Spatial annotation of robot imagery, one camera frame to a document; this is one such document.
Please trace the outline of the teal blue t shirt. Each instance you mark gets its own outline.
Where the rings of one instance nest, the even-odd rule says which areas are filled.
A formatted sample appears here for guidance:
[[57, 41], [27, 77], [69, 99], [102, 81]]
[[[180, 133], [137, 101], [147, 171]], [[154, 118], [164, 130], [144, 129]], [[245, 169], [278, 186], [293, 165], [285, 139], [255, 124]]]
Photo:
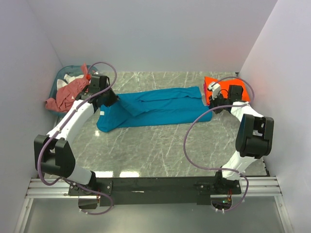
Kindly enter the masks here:
[[199, 87], [158, 89], [119, 94], [119, 101], [100, 107], [97, 128], [108, 133], [117, 128], [184, 124], [209, 110]]

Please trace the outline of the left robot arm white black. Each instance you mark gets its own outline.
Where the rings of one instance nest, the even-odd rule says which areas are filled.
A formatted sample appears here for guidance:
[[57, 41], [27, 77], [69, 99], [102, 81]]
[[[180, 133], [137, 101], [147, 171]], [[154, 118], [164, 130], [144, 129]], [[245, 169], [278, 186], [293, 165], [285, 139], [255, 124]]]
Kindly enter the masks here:
[[35, 168], [45, 185], [54, 184], [44, 179], [44, 174], [50, 174], [79, 185], [86, 195], [98, 190], [95, 172], [76, 163], [70, 144], [102, 105], [109, 107], [119, 100], [111, 88], [113, 84], [106, 75], [92, 75], [90, 84], [76, 96], [72, 107], [56, 127], [35, 138]]

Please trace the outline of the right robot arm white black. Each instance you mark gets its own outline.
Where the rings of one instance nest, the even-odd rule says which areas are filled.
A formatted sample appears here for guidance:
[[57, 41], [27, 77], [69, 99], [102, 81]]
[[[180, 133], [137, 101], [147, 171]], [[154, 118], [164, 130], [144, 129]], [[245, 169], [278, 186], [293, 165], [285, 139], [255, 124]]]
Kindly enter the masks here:
[[256, 112], [248, 101], [242, 100], [244, 88], [241, 85], [230, 85], [227, 97], [222, 94], [221, 86], [212, 82], [208, 86], [211, 92], [209, 105], [213, 112], [228, 111], [239, 122], [235, 141], [236, 151], [229, 161], [217, 172], [218, 179], [213, 182], [217, 193], [223, 194], [229, 188], [239, 185], [240, 173], [255, 160], [270, 154], [273, 142], [274, 119]]

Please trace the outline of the salmon pink t shirt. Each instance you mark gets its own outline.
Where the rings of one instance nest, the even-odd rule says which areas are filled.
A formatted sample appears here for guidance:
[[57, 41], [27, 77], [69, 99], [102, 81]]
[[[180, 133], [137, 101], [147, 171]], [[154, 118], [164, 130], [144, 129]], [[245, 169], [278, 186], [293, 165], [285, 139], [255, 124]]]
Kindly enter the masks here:
[[80, 92], [89, 85], [89, 80], [85, 78], [88, 74], [89, 66], [86, 64], [81, 65], [81, 70], [83, 72], [83, 78], [76, 79], [69, 83], [68, 85], [60, 88], [55, 98], [48, 98], [45, 101], [45, 107], [47, 110], [52, 110], [61, 113], [67, 113], [72, 107], [75, 98], [80, 94]]

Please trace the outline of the white garment in basket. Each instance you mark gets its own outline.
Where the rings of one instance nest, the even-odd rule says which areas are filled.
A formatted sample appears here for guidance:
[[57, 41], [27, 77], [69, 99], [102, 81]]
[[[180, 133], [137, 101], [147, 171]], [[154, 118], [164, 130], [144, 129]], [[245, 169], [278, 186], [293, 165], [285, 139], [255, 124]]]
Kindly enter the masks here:
[[76, 79], [80, 79], [80, 78], [83, 78], [84, 76], [83, 75], [79, 75], [79, 76], [70, 76], [68, 74], [65, 74], [64, 75], [64, 78], [63, 79], [58, 79], [56, 81], [56, 88], [57, 90], [59, 90], [60, 88], [68, 85], [69, 83], [71, 83], [72, 81], [76, 80]]

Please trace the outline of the black base beam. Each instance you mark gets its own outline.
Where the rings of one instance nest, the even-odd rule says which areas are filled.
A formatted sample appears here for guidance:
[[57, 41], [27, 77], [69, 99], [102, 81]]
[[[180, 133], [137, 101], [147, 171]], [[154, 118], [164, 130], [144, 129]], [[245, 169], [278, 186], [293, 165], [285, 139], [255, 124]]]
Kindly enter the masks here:
[[210, 205], [212, 195], [242, 193], [239, 181], [227, 181], [220, 174], [206, 177], [97, 178], [97, 187], [111, 197], [115, 205]]

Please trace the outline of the aluminium frame rail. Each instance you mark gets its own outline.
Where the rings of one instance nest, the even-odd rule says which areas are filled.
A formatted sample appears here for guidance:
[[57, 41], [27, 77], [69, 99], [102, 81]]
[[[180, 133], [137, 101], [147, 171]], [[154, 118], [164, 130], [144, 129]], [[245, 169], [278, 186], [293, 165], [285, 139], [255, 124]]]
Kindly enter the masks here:
[[249, 187], [246, 197], [282, 196], [276, 177], [247, 177]]

